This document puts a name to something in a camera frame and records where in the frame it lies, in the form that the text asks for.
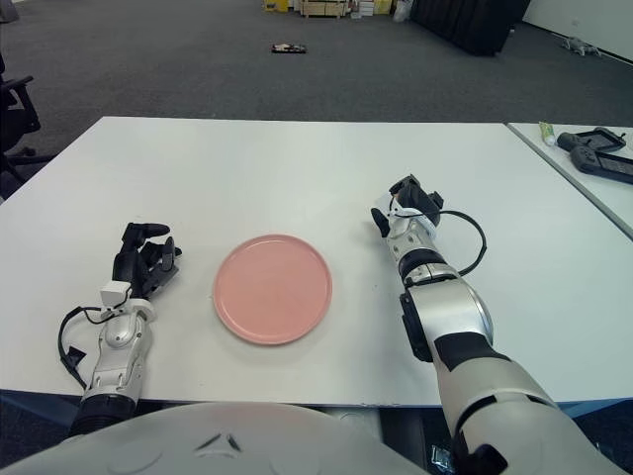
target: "white wall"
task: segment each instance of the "white wall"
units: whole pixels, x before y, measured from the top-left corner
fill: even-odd
[[[523,20],[633,60],[633,0],[532,0]]]

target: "black chair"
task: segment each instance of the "black chair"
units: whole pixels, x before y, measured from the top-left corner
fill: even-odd
[[[53,160],[55,155],[36,156],[36,151],[28,147],[22,148],[17,153],[5,154],[5,151],[18,144],[24,134],[38,131],[41,126],[38,113],[27,93],[27,83],[33,80],[33,76],[5,81],[2,78],[4,69],[4,59],[0,54],[0,144],[2,145],[0,174],[8,171],[16,180],[24,184],[27,180],[16,170],[16,166],[46,163]]]

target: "wire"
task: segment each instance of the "wire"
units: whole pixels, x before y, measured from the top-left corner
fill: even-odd
[[[479,254],[477,255],[477,258],[471,265],[459,271],[459,275],[461,275],[462,277],[464,277],[466,274],[469,274],[480,264],[480,262],[484,258],[484,254],[486,253],[486,250],[488,249],[486,234],[484,233],[484,230],[482,229],[482,227],[479,226],[479,223],[477,223],[473,218],[468,216],[466,213],[462,213],[461,211],[440,210],[440,211],[432,211],[429,213],[419,213],[417,215],[411,215],[411,216],[402,216],[402,215],[394,215],[394,216],[397,218],[417,218],[418,216],[429,216],[429,215],[457,216],[458,218],[461,218],[462,220],[465,220],[471,225],[473,225],[473,227],[478,231],[479,236],[482,237],[482,247],[479,249]]]
[[[124,300],[121,304],[118,304],[114,308],[116,309],[116,308],[121,307],[127,300],[128,300],[128,297],[126,296],[126,300]],[[63,318],[63,320],[61,321],[61,325],[59,325],[59,333],[57,334],[57,351],[59,353],[59,359],[61,359],[61,364],[63,364],[63,366],[66,368],[66,371],[70,373],[70,376],[72,376],[75,379],[75,381],[79,383],[82,389],[86,389],[86,383],[81,378],[81,375],[77,371],[77,364],[79,364],[79,361],[81,361],[81,359],[85,356],[85,353],[77,348],[73,348],[72,346],[68,348],[67,353],[63,350],[63,344],[61,342],[61,338],[63,336],[63,331],[66,328],[66,325],[68,325],[68,322],[70,322],[70,320],[72,320],[73,318],[75,318],[77,315],[81,313],[83,313],[86,320],[90,322],[92,325],[101,325],[113,319],[114,317],[119,316],[119,313],[115,313],[103,320],[92,320],[90,318],[90,315],[88,315],[89,311],[101,312],[101,308],[100,307],[76,307],[75,309],[68,312],[66,316]]]

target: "white table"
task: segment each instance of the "white table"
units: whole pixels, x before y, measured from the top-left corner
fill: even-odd
[[[594,203],[623,232],[633,238],[633,185],[609,180],[578,171],[568,152],[558,146],[548,146],[541,139],[538,124],[508,124],[528,145],[556,168],[570,183]],[[625,133],[626,147],[613,154],[633,159],[633,128],[608,127],[618,135]],[[556,137],[562,132],[576,134],[595,126],[554,125]]]
[[[158,320],[142,396],[174,401],[439,404],[430,364],[411,355],[399,277],[369,213],[414,173],[446,209],[479,221],[489,251],[468,280],[487,302],[496,348],[557,401],[633,396],[633,245],[501,124],[324,124],[104,118],[0,206],[0,387],[80,394],[58,361],[63,315],[99,302],[128,221],[171,226],[184,254],[153,299]],[[333,278],[330,309],[299,341],[252,345],[211,302],[242,241],[311,242]],[[443,218],[456,266],[480,245]],[[89,352],[98,328],[65,340]]]

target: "plate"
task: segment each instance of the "plate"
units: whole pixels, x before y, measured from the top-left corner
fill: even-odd
[[[286,235],[256,237],[236,248],[213,290],[223,323],[260,344],[301,338],[323,319],[331,295],[323,258],[307,242]]]

